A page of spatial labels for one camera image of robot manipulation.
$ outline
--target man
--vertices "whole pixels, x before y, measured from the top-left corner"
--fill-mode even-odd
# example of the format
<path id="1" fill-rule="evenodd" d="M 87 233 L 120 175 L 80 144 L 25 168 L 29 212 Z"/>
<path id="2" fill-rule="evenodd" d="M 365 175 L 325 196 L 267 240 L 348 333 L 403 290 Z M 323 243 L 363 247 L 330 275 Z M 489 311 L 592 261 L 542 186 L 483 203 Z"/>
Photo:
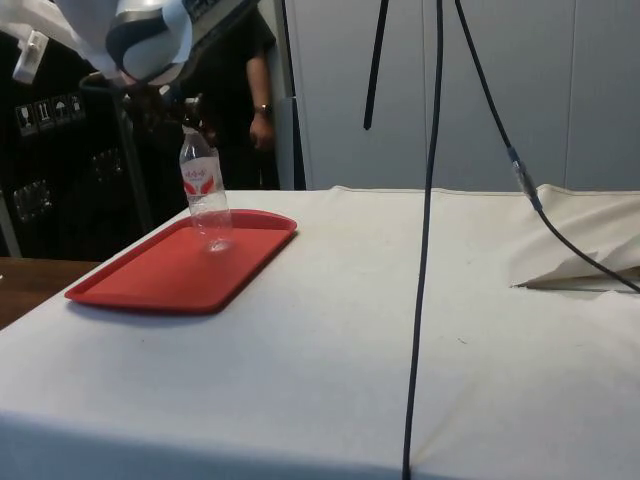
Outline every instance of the man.
<path id="1" fill-rule="evenodd" d="M 205 133 L 220 152 L 228 189 L 278 188 L 265 57 L 273 43 L 269 27 L 255 9 L 201 55 L 181 85 L 187 97 L 203 94 Z"/>

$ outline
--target bottle label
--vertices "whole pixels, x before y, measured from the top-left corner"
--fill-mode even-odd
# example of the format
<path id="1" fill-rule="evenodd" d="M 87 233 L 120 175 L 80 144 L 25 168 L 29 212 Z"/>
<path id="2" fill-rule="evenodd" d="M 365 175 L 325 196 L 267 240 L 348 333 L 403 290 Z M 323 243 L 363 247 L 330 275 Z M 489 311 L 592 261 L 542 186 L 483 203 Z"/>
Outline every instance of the bottle label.
<path id="1" fill-rule="evenodd" d="M 207 195 L 215 190 L 214 157 L 200 157 L 180 165 L 184 191 L 189 195 Z"/>

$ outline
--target water bottle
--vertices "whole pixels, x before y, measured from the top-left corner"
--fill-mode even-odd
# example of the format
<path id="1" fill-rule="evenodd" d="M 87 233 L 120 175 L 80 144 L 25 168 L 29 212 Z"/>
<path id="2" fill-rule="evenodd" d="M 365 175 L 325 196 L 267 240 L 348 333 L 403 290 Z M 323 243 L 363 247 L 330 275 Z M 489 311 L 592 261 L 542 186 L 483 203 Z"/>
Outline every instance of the water bottle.
<path id="1" fill-rule="evenodd" d="M 209 147 L 193 128 L 184 126 L 183 131 L 180 171 L 193 227 L 207 250 L 221 251 L 231 245 L 231 213 L 224 193 L 218 150 Z"/>

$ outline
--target wristwatch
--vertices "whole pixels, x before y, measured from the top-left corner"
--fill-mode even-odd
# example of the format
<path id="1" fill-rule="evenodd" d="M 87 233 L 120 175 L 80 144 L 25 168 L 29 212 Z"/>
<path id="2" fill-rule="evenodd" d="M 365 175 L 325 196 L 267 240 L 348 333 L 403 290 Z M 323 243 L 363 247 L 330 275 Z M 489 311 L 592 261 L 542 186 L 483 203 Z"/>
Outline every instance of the wristwatch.
<path id="1" fill-rule="evenodd" d="M 257 107 L 253 107 L 253 111 L 255 113 L 259 113 L 267 119 L 271 119 L 273 116 L 273 107 L 271 105 L 259 105 Z"/>

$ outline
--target red tray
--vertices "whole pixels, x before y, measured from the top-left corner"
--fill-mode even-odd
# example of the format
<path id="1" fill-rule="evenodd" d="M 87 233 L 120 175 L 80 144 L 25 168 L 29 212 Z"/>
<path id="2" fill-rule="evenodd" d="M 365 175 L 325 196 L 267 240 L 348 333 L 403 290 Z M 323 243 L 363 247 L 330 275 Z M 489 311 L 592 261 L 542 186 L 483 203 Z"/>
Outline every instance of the red tray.
<path id="1" fill-rule="evenodd" d="M 185 218 L 170 225 L 65 296 L 104 307 L 172 313 L 222 310 L 291 240 L 296 222 L 273 213 L 232 210 L 233 246 L 210 253 Z"/>

